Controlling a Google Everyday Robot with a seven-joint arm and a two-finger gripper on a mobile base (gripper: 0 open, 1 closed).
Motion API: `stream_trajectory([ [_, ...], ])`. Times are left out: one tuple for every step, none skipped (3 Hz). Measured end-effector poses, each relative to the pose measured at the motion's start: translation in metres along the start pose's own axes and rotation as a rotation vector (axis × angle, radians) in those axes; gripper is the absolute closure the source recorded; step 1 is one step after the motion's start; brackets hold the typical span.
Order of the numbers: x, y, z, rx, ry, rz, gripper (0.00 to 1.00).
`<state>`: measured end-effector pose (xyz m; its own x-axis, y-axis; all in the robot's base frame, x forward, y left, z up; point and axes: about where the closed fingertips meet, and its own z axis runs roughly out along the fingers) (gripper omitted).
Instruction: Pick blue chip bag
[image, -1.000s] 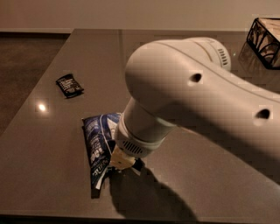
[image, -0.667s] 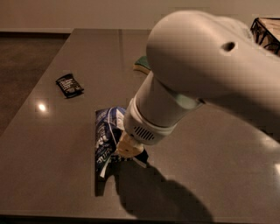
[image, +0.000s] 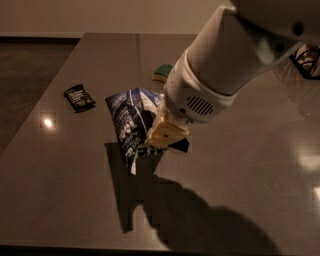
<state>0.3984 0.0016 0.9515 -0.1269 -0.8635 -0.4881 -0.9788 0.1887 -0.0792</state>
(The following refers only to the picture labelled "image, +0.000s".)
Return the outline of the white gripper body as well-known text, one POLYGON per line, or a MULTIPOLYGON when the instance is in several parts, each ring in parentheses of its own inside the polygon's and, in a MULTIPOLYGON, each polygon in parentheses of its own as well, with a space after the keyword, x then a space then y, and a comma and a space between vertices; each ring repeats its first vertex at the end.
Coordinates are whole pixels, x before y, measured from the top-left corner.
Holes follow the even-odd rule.
POLYGON ((191 68, 186 50, 171 69, 165 85, 166 107, 192 123, 208 123, 229 108, 236 98, 210 89, 191 68))

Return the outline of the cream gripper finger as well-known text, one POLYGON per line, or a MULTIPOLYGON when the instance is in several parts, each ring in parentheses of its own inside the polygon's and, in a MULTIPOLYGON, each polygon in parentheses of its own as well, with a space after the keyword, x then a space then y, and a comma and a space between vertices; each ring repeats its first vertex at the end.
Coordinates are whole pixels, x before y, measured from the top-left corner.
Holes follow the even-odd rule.
POLYGON ((163 113, 156 116, 145 142, 156 148, 167 148, 188 135, 188 121, 185 118, 176 118, 172 114, 163 113))
POLYGON ((159 124, 166 120, 166 113, 167 110, 165 98, 162 98, 160 104, 157 107, 157 113, 154 118, 153 127, 157 127, 159 124))

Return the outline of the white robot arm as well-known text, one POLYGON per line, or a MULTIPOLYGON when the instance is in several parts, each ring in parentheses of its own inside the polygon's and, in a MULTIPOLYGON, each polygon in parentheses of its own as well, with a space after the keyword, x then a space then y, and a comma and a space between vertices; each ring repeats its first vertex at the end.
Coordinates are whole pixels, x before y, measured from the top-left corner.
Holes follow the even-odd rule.
POLYGON ((320 0, 230 0, 174 65, 146 143, 166 148, 230 107, 248 81, 320 39, 320 0))

